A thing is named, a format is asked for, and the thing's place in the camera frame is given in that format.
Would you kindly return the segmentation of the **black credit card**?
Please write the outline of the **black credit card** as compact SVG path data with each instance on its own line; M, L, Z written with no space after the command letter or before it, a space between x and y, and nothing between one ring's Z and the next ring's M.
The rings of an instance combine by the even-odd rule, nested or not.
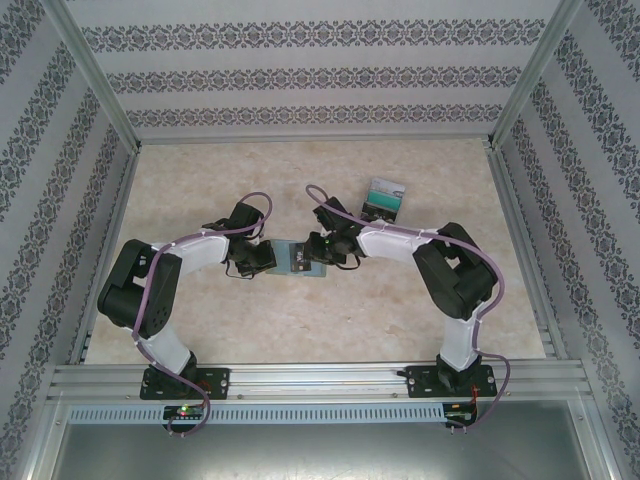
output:
M305 254L304 243L292 243L289 245L291 271L294 273L308 272L311 270L311 260Z

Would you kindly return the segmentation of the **grey metal panel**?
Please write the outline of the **grey metal panel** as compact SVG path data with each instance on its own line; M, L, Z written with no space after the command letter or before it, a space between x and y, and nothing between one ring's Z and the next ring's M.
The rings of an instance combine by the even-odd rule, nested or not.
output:
M573 439L492 439L430 425L79 426L54 480L590 480Z

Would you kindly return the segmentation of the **right circuit board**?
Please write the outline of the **right circuit board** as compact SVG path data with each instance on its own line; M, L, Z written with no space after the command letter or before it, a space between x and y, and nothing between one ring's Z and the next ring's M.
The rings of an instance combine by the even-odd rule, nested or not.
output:
M445 417L451 424L472 425L477 418L475 403L446 403L443 405Z

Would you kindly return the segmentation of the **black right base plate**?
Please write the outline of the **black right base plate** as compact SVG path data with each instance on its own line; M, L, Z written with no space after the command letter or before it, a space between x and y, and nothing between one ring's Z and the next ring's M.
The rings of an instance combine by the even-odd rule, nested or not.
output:
M410 398L471 397L473 387L481 398L493 398L498 392L494 372L489 365L464 372L412 365L401 373L406 378Z

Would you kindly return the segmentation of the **aluminium side rail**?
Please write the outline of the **aluminium side rail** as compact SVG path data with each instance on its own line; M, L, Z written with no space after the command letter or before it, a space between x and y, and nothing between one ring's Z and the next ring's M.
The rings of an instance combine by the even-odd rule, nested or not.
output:
M132 153L126 169L122 172L118 185L117 195L114 199L111 216L107 229L102 238L102 246L98 263L91 280L91 289L86 295L84 306L81 309L81 317L78 328L75 330L71 342L71 349L68 351L65 360L66 365L82 364L86 358L86 351L91 341L96 318L98 316L98 297L101 289L109 276L111 260L116 249L121 225L125 215L130 191L134 181L137 165L139 162L141 148Z
M546 291L533 243L529 238L516 191L499 151L486 148L487 160L496 191L505 215L505 221L514 245L515 255L523 276L534 318L541 335L545 354L555 360L566 360L562 336L555 318L552 302Z

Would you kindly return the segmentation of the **circuit board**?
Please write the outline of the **circuit board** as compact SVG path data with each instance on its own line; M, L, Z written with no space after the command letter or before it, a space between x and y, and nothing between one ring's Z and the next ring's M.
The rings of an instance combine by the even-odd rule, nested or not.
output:
M446 403L443 405L445 417L451 424L472 425L477 418L475 403Z
M204 408L201 406L182 405L167 406L163 411L163 419L169 420L201 420L204 415Z

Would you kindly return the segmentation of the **aluminium frame post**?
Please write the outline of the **aluminium frame post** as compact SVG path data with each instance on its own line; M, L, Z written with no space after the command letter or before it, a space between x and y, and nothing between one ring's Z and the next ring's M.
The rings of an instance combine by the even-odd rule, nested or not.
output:
M542 33L520 78L510 94L492 133L483 142L487 153L495 151L505 141L512 125L524 108L547 64L553 57L565 31L570 26L583 0L559 0L557 8Z
M120 139L130 152L137 153L141 142L66 1L39 1Z

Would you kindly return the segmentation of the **grey picture card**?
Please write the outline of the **grey picture card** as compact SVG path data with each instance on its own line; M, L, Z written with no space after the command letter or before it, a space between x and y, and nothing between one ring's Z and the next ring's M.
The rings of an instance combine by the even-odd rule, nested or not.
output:
M406 191L406 187L404 185L376 177L373 178L370 183L370 191L387 196L402 198Z

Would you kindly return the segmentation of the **teal card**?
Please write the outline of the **teal card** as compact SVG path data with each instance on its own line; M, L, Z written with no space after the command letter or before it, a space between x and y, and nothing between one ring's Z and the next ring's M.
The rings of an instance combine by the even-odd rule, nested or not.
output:
M367 203L375 208L397 212L401 207L402 198L384 192L370 191L367 195Z

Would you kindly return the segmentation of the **aluminium mounting rail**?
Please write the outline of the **aluminium mounting rail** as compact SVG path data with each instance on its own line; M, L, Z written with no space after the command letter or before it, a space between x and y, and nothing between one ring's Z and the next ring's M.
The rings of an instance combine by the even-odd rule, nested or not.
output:
M511 374L489 363L505 401L576 400L593 396L578 360L513 360ZM230 364L229 403L354 403L407 401L402 363ZM46 391L50 402L137 403L143 365L58 366Z

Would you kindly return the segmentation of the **green card holder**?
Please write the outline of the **green card holder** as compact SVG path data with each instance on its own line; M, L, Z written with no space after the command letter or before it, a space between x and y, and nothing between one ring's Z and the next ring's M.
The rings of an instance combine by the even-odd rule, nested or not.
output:
M277 276L324 278L327 267L304 257L304 243L292 240L273 239L271 246L276 266L266 271Z

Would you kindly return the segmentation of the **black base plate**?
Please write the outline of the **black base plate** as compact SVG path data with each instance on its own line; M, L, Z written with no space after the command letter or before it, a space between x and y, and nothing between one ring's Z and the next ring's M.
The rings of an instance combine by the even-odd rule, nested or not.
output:
M481 398L493 398L498 392L494 372L489 365L464 372L412 365L401 373L406 378L410 398L471 397L473 387Z
M186 379L202 389L212 400L225 400L230 383L230 370L195 367L186 370ZM143 374L141 400L197 400L202 394L175 378L148 367Z

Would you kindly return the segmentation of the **dark printed card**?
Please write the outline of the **dark printed card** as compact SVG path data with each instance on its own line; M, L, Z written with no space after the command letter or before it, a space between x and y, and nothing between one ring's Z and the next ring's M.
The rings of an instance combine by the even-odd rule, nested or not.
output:
M383 220L387 223L394 224L396 222L397 213L394 211L377 208L375 206L366 206L361 212L361 218L368 222Z

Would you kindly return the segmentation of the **left circuit board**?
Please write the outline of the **left circuit board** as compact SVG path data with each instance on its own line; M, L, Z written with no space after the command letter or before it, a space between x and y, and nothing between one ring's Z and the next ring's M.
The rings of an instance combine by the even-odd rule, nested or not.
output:
M163 419L169 420L201 420L204 415L204 408L201 406L182 405L167 406L163 411Z

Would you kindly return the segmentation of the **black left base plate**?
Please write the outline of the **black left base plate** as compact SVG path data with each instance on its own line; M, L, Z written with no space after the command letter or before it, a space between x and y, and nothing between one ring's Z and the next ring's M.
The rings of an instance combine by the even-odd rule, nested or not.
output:
M230 370L195 367L186 370L186 379L202 389L212 400L225 400L230 383ZM148 367L143 374L141 400L197 400L202 394L175 378Z

